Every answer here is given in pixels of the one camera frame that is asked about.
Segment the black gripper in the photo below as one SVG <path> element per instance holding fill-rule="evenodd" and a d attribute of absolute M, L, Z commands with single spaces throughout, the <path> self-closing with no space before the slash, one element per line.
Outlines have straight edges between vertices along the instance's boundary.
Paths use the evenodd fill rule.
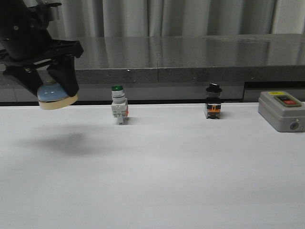
<path fill-rule="evenodd" d="M 47 28 L 57 19 L 61 2 L 38 0 L 27 7 L 22 0 L 0 2 L 0 62 L 3 75 L 23 86 L 35 97 L 43 85 L 36 69 L 45 67 L 48 74 L 70 97 L 77 94 L 74 58 L 80 58 L 83 47 L 79 41 L 57 40 Z"/>

